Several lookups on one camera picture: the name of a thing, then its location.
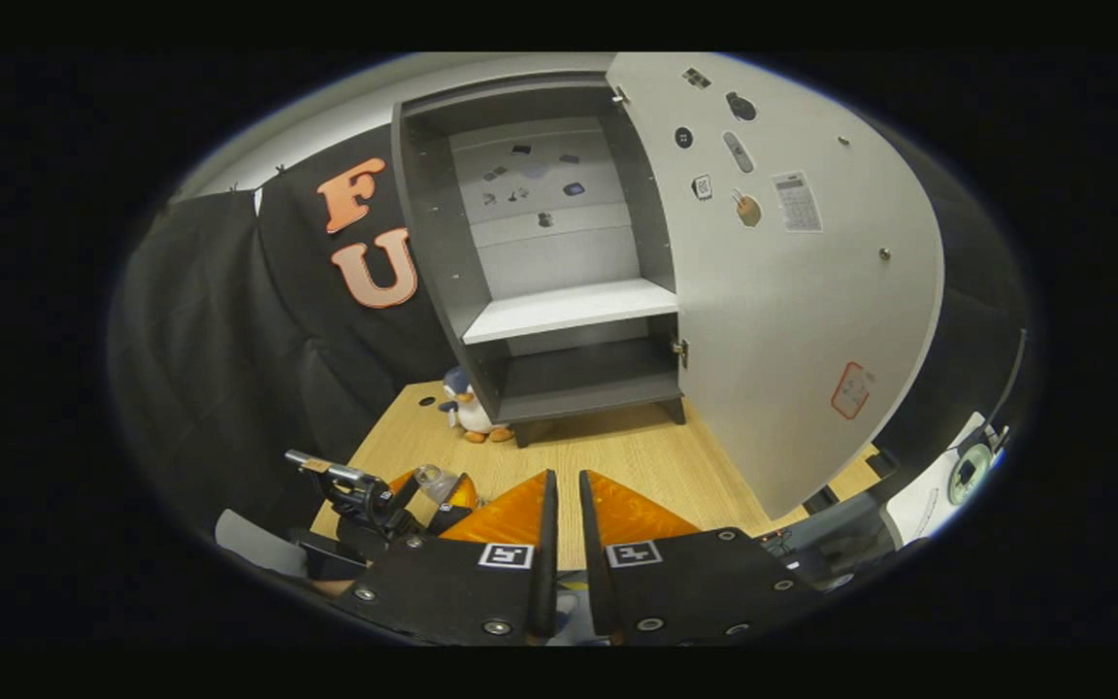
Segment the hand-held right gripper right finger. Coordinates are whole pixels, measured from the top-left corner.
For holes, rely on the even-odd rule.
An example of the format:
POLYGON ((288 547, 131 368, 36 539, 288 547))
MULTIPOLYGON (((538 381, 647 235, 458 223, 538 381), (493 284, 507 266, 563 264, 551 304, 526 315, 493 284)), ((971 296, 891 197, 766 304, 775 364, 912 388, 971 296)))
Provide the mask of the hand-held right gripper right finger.
POLYGON ((726 646, 817 608, 817 591, 740 528, 701 530, 612 478, 582 470, 593 629, 614 646, 726 646))

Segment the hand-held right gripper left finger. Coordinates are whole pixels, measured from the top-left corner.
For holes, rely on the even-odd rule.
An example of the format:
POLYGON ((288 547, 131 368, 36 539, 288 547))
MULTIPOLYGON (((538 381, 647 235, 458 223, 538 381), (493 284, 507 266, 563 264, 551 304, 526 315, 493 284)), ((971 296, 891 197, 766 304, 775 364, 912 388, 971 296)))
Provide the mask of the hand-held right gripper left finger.
POLYGON ((332 605, 418 645, 544 642, 556 623, 558 509, 556 474, 544 470, 444 532, 387 545, 332 605))

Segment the grey cabinet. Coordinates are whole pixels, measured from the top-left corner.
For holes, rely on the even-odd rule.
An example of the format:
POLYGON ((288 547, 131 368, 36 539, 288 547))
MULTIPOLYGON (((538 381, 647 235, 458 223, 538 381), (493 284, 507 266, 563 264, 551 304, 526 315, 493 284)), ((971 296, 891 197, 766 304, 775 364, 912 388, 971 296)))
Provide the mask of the grey cabinet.
POLYGON ((521 447, 546 421, 657 404, 686 423, 678 311, 487 344, 489 302, 581 284, 678 295, 655 172, 603 72, 500 77, 396 105, 398 191, 444 333, 494 423, 521 447))

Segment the light grey cabinet door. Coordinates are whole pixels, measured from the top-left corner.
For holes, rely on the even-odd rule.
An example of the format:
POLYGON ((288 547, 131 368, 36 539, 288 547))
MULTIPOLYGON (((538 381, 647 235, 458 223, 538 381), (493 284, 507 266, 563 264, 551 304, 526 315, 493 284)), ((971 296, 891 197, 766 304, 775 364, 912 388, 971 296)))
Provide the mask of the light grey cabinet door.
POLYGON ((923 366, 942 302, 935 208, 878 129, 788 77, 620 51, 607 81, 666 219, 680 389, 776 520, 861 454, 923 366))

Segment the white cabinet shelf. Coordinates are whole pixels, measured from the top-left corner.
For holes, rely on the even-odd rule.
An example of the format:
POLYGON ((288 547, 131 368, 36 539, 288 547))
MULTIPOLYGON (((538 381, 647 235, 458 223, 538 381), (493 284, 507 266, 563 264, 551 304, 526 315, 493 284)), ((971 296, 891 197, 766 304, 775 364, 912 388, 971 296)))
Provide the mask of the white cabinet shelf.
POLYGON ((489 302, 461 340, 462 344, 487 344, 675 311, 678 295, 647 278, 581 284, 489 302))

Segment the penguin plush toy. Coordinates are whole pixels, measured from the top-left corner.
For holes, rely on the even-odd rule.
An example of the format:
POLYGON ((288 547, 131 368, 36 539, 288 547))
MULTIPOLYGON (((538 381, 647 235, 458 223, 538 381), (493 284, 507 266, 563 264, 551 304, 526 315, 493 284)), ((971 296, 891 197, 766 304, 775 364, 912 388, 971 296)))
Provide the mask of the penguin plush toy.
POLYGON ((504 443, 514 438, 508 424, 494 423, 479 402, 468 372, 463 367, 454 367, 444 374, 443 391, 446 402, 438 409, 447 416, 448 426, 463 429, 463 438, 470 443, 504 443))

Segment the black backdrop cloth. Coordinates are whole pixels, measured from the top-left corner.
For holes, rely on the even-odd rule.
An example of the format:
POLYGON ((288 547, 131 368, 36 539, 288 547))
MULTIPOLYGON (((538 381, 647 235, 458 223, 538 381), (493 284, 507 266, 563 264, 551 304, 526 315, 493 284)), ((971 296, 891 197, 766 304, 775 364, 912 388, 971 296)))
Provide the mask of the black backdrop cloth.
MULTIPOLYGON (((1018 421, 1013 393, 1038 371, 1043 336, 985 205, 881 133, 923 186, 942 242, 934 340, 881 429, 893 455, 927 459, 967 412, 1018 421)), ((350 456, 405 385, 458 366, 396 174, 391 124, 370 127, 257 189, 167 205, 129 256, 110 309, 113 397, 152 485, 191 526, 226 509, 291 525, 314 500, 283 472, 284 448, 350 456)))

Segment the dark grey object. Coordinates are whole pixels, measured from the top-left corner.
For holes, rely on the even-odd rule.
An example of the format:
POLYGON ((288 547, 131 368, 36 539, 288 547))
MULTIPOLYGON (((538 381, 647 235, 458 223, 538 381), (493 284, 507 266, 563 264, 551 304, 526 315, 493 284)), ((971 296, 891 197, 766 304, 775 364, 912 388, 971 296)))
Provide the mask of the dark grey object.
POLYGON ((873 495, 858 494, 765 535, 760 541, 796 579, 819 591, 852 583, 897 551, 873 495))

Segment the white sheet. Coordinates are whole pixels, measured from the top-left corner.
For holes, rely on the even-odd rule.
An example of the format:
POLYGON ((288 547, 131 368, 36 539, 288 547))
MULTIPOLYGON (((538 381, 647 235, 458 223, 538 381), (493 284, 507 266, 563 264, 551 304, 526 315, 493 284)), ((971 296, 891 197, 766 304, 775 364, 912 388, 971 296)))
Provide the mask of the white sheet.
POLYGON ((907 487, 901 488, 896 495, 879 508, 885 530, 891 536, 896 550, 903 549, 915 540, 935 536, 957 514, 963 506, 970 503, 972 498, 963 506, 951 506, 948 501, 948 479, 951 469, 957 464, 959 454, 974 444, 988 442, 988 423, 978 412, 972 413, 967 424, 963 426, 948 447, 944 448, 918 478, 907 487))

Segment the round grey object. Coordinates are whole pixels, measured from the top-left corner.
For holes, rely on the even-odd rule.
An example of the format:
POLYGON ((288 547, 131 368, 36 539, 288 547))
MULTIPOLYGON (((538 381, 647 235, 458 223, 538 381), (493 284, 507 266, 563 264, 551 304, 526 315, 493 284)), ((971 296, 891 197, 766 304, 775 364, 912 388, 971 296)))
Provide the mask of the round grey object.
POLYGON ((951 506, 963 506, 980 487, 982 479, 991 473, 994 453, 986 444, 974 444, 960 452, 946 484, 946 500, 951 506))

